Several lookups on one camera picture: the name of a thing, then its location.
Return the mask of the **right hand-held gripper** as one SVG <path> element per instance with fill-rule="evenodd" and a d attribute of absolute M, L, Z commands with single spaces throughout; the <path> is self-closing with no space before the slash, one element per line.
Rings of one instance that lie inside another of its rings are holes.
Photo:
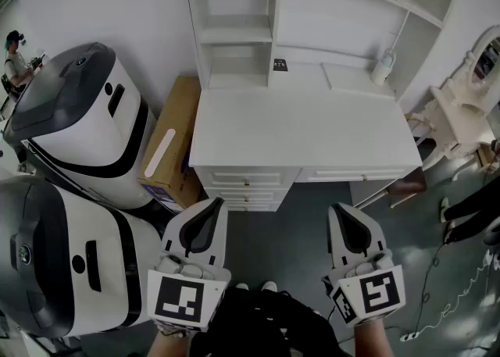
<path fill-rule="evenodd" d="M 329 251 L 333 269 L 322 278 L 327 296 L 347 327 L 382 319 L 405 306 L 401 265 L 395 265 L 377 221 L 345 203 L 328 208 Z M 346 266 L 352 258 L 380 252 Z"/>

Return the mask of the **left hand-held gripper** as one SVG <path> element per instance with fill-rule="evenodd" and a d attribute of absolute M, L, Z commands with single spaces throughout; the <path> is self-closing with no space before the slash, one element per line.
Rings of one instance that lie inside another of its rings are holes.
<path fill-rule="evenodd" d="M 230 271 L 223 268 L 227 222 L 222 198 L 198 202 L 169 221 L 162 238 L 162 249 L 169 253 L 148 271 L 151 319 L 185 330 L 209 329 L 231 280 Z"/>

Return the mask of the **person's right forearm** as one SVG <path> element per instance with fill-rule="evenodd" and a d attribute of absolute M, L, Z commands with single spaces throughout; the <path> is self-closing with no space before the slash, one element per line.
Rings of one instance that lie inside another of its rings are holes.
<path fill-rule="evenodd" d="M 395 357 L 383 320 L 374 320 L 354 328 L 355 357 Z"/>

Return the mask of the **person's left forearm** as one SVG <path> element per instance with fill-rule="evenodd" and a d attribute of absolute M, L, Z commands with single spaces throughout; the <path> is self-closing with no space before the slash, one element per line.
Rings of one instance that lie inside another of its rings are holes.
<path fill-rule="evenodd" d="M 159 331 L 147 357 L 189 357 L 195 332 L 185 330 Z"/>

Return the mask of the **white shelf cabinet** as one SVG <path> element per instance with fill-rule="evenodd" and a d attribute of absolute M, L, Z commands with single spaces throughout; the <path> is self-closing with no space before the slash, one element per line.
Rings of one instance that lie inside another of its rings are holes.
<path fill-rule="evenodd" d="M 406 99 L 454 1 L 187 0 L 202 86 L 191 166 L 407 176 L 421 159 Z M 370 74 L 386 48 L 396 61 L 378 86 Z M 341 183 L 362 205 L 396 180 Z"/>

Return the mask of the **brown stool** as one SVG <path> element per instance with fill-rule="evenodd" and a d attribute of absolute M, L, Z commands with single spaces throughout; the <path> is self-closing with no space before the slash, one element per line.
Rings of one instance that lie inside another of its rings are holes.
<path fill-rule="evenodd" d="M 423 169 L 421 167 L 416 168 L 407 176 L 390 184 L 386 190 L 390 195 L 402 196 L 398 201 L 391 203 L 391 209 L 397 205 L 401 205 L 417 194 L 424 193 L 427 190 L 427 182 Z"/>

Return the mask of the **white and black robot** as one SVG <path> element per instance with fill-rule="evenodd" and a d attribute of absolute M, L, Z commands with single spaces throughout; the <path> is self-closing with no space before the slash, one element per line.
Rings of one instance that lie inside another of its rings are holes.
<path fill-rule="evenodd" d="M 115 51 L 94 42 L 41 68 L 18 99 L 4 138 L 87 196 L 133 210 L 152 201 L 138 175 L 155 123 Z"/>
<path fill-rule="evenodd" d="M 0 181 L 0 312 L 38 337 L 119 330 L 147 319 L 150 223 L 38 177 Z"/>

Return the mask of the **person's black trousers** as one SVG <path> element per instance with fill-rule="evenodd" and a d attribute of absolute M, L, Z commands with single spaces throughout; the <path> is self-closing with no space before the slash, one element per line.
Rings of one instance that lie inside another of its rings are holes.
<path fill-rule="evenodd" d="M 327 319 L 287 292 L 229 288 L 189 357 L 351 357 Z"/>

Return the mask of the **brown cardboard box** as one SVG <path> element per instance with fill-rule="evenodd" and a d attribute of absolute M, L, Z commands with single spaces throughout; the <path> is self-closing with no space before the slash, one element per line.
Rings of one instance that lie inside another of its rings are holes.
<path fill-rule="evenodd" d="M 179 76 L 145 150 L 137 180 L 163 207 L 182 212 L 198 202 L 202 185 L 189 166 L 201 95 L 197 77 Z"/>

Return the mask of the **cream vanity table with mirror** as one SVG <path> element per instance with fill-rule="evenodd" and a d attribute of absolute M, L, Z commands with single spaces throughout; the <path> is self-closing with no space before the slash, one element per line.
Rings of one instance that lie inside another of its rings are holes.
<path fill-rule="evenodd" d="M 422 170 L 489 145 L 495 137 L 487 116 L 500 102 L 500 25 L 486 30 L 455 73 L 430 91 L 433 99 L 421 112 L 405 115 L 411 130 L 426 128 L 418 142 L 436 143 Z"/>

